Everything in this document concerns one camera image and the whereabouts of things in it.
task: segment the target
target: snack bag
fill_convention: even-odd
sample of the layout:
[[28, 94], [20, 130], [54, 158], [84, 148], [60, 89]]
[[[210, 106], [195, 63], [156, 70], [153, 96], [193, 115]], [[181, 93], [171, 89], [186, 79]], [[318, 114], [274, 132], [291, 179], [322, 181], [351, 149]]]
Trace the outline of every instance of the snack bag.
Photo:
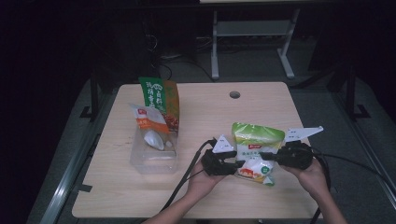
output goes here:
[[140, 77], [145, 106], [158, 109], [170, 132], [178, 133], [179, 101], [176, 82], [156, 77]]
[[145, 142], [161, 151], [176, 151], [179, 102], [176, 82], [140, 77], [145, 105], [132, 105]]
[[239, 122], [233, 124], [232, 132], [236, 143], [236, 159], [245, 161], [235, 175], [265, 185], [274, 185], [270, 174], [275, 162], [264, 161], [259, 152], [277, 153], [285, 133], [269, 127]]
[[165, 146], [172, 146], [168, 126], [158, 109], [133, 104], [130, 106], [134, 110], [139, 131], [146, 143], [159, 150], [164, 150]]

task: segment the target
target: red logo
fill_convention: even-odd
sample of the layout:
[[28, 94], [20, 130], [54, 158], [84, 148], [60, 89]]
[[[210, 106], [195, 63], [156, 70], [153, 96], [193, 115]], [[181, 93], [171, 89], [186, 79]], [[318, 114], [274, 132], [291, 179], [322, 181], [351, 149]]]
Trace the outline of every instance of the red logo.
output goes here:
[[144, 109], [137, 109], [138, 114], [147, 114], [148, 112]]
[[248, 149], [259, 149], [262, 145], [248, 145]]

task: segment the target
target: table hole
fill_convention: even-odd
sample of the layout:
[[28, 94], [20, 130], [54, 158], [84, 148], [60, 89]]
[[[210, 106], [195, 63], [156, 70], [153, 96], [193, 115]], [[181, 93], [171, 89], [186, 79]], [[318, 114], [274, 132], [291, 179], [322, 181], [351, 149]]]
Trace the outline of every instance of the table hole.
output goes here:
[[239, 97], [241, 97], [241, 93], [239, 93], [239, 91], [231, 91], [230, 97], [233, 99], [238, 99]]

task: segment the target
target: plastic container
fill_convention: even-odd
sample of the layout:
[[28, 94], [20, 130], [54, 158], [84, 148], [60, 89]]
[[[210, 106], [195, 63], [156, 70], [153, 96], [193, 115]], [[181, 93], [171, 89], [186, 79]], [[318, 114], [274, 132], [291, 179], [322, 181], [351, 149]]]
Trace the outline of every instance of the plastic container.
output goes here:
[[143, 175], [171, 175], [177, 170], [177, 134], [169, 133], [170, 144], [163, 151], [155, 149], [143, 139], [136, 128], [130, 163]]

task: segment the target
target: black cable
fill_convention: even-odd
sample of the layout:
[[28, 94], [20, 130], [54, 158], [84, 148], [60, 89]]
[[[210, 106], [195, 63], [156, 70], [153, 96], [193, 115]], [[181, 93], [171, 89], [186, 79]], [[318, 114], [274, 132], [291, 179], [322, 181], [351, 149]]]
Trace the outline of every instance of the black cable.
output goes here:
[[168, 199], [168, 202], [166, 202], [165, 206], [163, 207], [163, 209], [161, 209], [161, 211], [163, 211], [164, 209], [166, 209], [167, 207], [169, 207], [169, 205], [171, 205], [172, 201], [175, 199], [178, 191], [181, 189], [181, 187], [184, 185], [184, 183], [188, 180], [188, 176], [192, 170], [192, 168], [194, 167], [195, 163], [198, 161], [199, 156], [201, 154], [202, 149], [207, 145], [207, 144], [212, 144], [213, 141], [216, 141], [216, 139], [213, 140], [207, 140], [206, 142], [204, 142], [200, 148], [198, 149], [197, 152], [195, 152], [195, 156], [194, 158], [192, 158], [192, 161], [190, 163], [189, 168], [187, 169], [186, 173], [183, 175], [183, 177], [181, 178], [180, 182], [177, 184], [176, 188], [174, 189], [171, 197]]
[[[198, 43], [201, 42], [203, 39], [207, 39], [207, 41], [202, 44]], [[200, 44], [199, 46], [197, 46], [197, 52], [202, 51], [203, 49], [211, 48], [212, 47], [211, 43], [212, 43], [212, 37], [197, 38], [197, 44]]]
[[195, 177], [196, 175], [200, 174], [201, 172], [203, 172], [203, 171], [205, 171], [205, 170], [206, 170], [206, 169], [202, 169], [201, 171], [197, 172], [196, 174], [190, 175], [190, 177], [187, 178], [186, 181], [189, 180], [189, 179], [191, 179], [191, 178], [193, 178], [193, 177]]
[[[318, 155], [315, 156], [315, 158], [318, 160], [320, 166], [323, 169], [323, 173], [324, 176], [326, 178], [326, 184], [327, 184], [327, 188], [330, 191], [330, 187], [332, 186], [331, 180], [330, 180], [330, 169], [329, 169], [329, 165], [327, 164], [325, 159], [322, 159], [321, 157], [319, 157]], [[311, 222], [310, 224], [314, 224], [318, 221], [318, 218], [320, 216], [320, 208], [317, 209], [317, 211], [315, 212], [314, 216], [311, 218]]]
[[206, 70], [205, 70], [201, 65], [199, 65], [198, 63], [189, 62], [189, 61], [180, 61], [180, 62], [177, 61], [177, 62], [167, 62], [167, 63], [191, 63], [191, 64], [193, 64], [193, 65], [195, 65], [195, 66], [201, 68], [201, 69], [205, 72], [206, 76], [210, 78], [211, 81], [215, 81], [215, 80], [212, 78], [212, 76], [210, 76], [210, 75], [206, 72]]
[[169, 71], [169, 76], [168, 76], [168, 78], [167, 78], [166, 80], [171, 79], [171, 77], [172, 77], [172, 75], [173, 75], [172, 69], [171, 69], [169, 66], [166, 66], [166, 65], [163, 64], [163, 63], [160, 63], [160, 64], [158, 64], [158, 65], [159, 65], [159, 66], [162, 66], [162, 67], [165, 67], [166, 69], [168, 69], [168, 71]]
[[330, 155], [330, 154], [321, 154], [321, 155], [324, 156], [324, 157], [332, 157], [332, 158], [336, 158], [336, 159], [339, 159], [339, 160], [342, 160], [342, 161], [351, 162], [351, 163], [353, 163], [355, 165], [359, 165], [360, 167], [366, 169], [367, 171], [370, 171], [373, 174], [379, 176], [385, 182], [385, 184], [388, 186], [390, 191], [392, 191], [393, 195], [396, 195], [396, 189], [391, 185], [391, 183], [382, 174], [380, 174], [377, 170], [371, 168], [370, 166], [362, 164], [362, 163], [359, 163], [357, 161], [350, 160], [348, 158], [340, 157], [340, 156], [335, 156], [335, 155]]
[[235, 54], [242, 51], [242, 45], [233, 43], [231, 38], [225, 39], [223, 42], [223, 44], [220, 44], [218, 41], [218, 54]]
[[[390, 184], [390, 182], [389, 182], [383, 175], [381, 175], [378, 171], [376, 171], [375, 169], [371, 168], [370, 166], [365, 165], [365, 164], [362, 164], [362, 163], [357, 162], [357, 161], [350, 160], [350, 159], [348, 159], [348, 158], [344, 158], [344, 157], [340, 157], [340, 156], [335, 156], [335, 155], [331, 155], [331, 154], [324, 154], [324, 153], [321, 153], [321, 152], [320, 152], [319, 150], [317, 150], [316, 148], [313, 148], [313, 149], [319, 152], [319, 153], [314, 153], [314, 157], [318, 160], [318, 162], [320, 163], [320, 165], [321, 165], [322, 168], [323, 168], [323, 172], [324, 172], [325, 177], [326, 177], [327, 187], [329, 188], [329, 190], [330, 190], [330, 188], [331, 188], [330, 170], [329, 170], [329, 165], [327, 164], [325, 157], [332, 157], [332, 158], [336, 158], [336, 159], [339, 159], [339, 160], [342, 160], [342, 161], [351, 162], [351, 163], [353, 163], [353, 164], [355, 164], [355, 165], [359, 165], [360, 167], [366, 169], [367, 171], [370, 171], [370, 172], [372, 172], [373, 174], [379, 176], [379, 177], [387, 184], [388, 188], [392, 191], [392, 193], [393, 193], [394, 195], [396, 195], [396, 190], [395, 190], [395, 188]], [[316, 211], [316, 213], [314, 214], [314, 216], [313, 216], [312, 219], [311, 219], [311, 222], [310, 222], [311, 224], [317, 222], [320, 213], [321, 213], [321, 212], [320, 212], [320, 209], [318, 208], [317, 211]]]

